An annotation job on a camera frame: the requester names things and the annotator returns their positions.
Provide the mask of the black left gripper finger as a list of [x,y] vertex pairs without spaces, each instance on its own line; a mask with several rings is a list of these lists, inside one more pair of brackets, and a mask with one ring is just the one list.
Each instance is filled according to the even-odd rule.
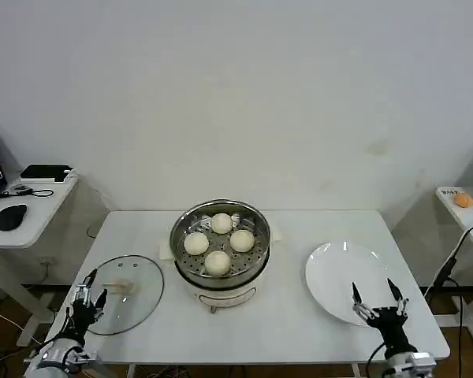
[[93,269],[83,280],[76,286],[76,290],[73,295],[73,303],[81,302],[83,305],[88,306],[91,299],[91,287],[95,281],[98,269]]
[[107,289],[104,289],[102,293],[99,295],[95,303],[93,304],[94,307],[94,319],[98,320],[103,315],[104,306],[106,304],[107,298]]

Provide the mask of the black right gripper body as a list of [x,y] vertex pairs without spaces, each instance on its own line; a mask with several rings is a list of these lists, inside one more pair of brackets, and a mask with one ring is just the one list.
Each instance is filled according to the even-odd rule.
[[411,345],[406,336],[403,325],[408,319],[407,315],[398,313],[398,308],[379,307],[373,308],[375,315],[367,319],[367,324],[379,330],[385,346],[385,355],[413,353],[417,349]]

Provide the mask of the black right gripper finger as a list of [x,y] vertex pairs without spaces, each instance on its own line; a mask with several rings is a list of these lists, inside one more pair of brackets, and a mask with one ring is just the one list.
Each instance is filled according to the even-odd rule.
[[359,290],[355,282],[352,282],[352,309],[363,321],[375,319],[375,312],[368,305],[363,303]]
[[387,284],[389,286],[392,296],[394,297],[397,303],[397,315],[407,317],[407,306],[409,299],[405,298],[402,295],[400,288],[390,278],[387,279]]

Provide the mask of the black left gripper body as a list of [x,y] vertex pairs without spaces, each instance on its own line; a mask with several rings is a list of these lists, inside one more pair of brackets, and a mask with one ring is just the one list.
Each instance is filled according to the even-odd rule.
[[96,308],[83,300],[72,303],[73,313],[68,321],[68,337],[70,339],[83,339],[90,325],[95,323]]

